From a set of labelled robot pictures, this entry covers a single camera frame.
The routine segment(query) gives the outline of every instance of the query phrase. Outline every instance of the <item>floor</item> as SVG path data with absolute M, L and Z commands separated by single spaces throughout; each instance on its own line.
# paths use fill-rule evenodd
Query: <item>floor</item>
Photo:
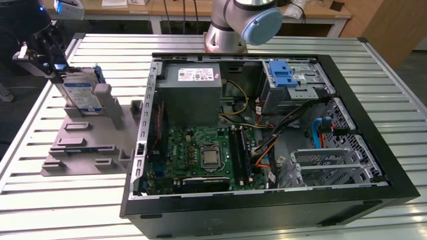
M 207 31 L 208 25 L 202 25 L 200 29 Z M 174 34 L 182 33 L 182 22 L 171 24 Z M 72 39 L 74 33 L 120 33 L 120 34 L 151 34 L 151 25 L 143 21 L 68 21 L 64 26 L 67 40 Z M 195 26 L 187 25 L 187 32 L 195 34 Z M 400 68 L 398 75 L 427 105 L 427 51 L 414 51 Z M 10 103 L 0 102 L 0 159 L 8 150 L 8 144 L 20 130 L 22 124 L 32 109 L 42 89 L 47 83 L 43 77 L 16 76 L 0 65 L 0 83 L 10 88 L 15 100 Z

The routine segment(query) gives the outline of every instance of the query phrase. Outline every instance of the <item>green circuit board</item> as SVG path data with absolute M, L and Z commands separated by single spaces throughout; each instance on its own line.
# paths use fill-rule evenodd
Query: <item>green circuit board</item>
M 239 185 L 235 183 L 232 156 L 230 151 L 228 128 L 172 128 L 168 134 L 167 161 L 164 179 L 184 179 L 196 177 L 230 178 L 230 191 L 266 189 L 264 171 L 252 175 L 252 182 Z M 255 146 L 254 131 L 244 131 L 248 149 Z M 206 148 L 218 148 L 220 166 L 215 169 L 203 168 L 202 151 Z M 162 180 L 156 181 L 158 194 L 168 194 L 171 189 L 159 189 Z

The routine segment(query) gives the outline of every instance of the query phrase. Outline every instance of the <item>desk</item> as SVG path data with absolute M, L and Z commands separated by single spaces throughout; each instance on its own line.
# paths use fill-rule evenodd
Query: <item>desk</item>
M 55 0 L 43 0 L 48 12 L 55 20 L 63 19 L 54 9 Z M 168 20 L 163 0 L 150 0 L 147 5 L 128 5 L 127 8 L 103 9 L 103 0 L 82 0 L 86 9 L 86 20 L 146 20 L 151 22 L 152 33 L 162 34 L 160 22 Z M 166 0 L 167 11 L 171 21 L 184 20 L 183 1 Z M 332 25 L 327 36 L 338 38 L 344 28 L 346 22 L 352 18 L 352 13 L 346 7 L 340 11 L 330 9 L 332 0 L 324 0 L 324 7 L 320 6 L 320 1 L 312 0 L 308 2 L 306 12 L 307 24 L 328 24 Z M 212 0 L 196 0 L 199 21 L 211 21 Z M 192 0 L 186 0 L 186 20 L 196 21 L 195 4 Z M 283 23 L 299 24 L 302 19 L 286 17 Z
M 72 66 L 98 63 L 122 105 L 144 100 L 152 53 L 203 53 L 202 35 L 87 34 L 67 49 Z M 420 197 L 346 226 L 244 232 L 187 240 L 359 240 L 426 238 L 427 110 L 370 44 L 355 38 L 275 37 L 250 53 L 327 54 L 356 94 Z M 51 82 L 0 162 L 0 235 L 8 240 L 147 240 L 120 219 L 126 174 L 43 177 L 66 100 Z

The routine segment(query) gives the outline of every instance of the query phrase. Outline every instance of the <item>slotted metal table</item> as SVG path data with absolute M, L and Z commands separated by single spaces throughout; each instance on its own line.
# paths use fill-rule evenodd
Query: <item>slotted metal table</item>
M 76 34 L 72 66 L 103 68 L 122 104 L 144 100 L 151 54 L 204 51 L 202 35 Z M 422 194 L 346 226 L 243 232 L 186 239 L 427 238 L 427 109 L 368 43 L 355 38 L 276 37 L 250 53 L 326 54 L 378 126 Z M 119 218 L 126 174 L 43 177 L 39 172 L 63 123 L 66 100 L 48 84 L 0 162 L 0 235 L 7 239 L 146 239 Z

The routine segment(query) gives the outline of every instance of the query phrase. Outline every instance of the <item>gray 3d printed holder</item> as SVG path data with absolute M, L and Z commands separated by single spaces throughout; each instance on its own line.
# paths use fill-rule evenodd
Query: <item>gray 3d printed holder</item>
M 99 115 L 82 115 L 64 107 L 67 117 L 42 166 L 43 176 L 126 173 L 139 131 L 143 101 L 120 106 L 110 84 L 99 83 Z

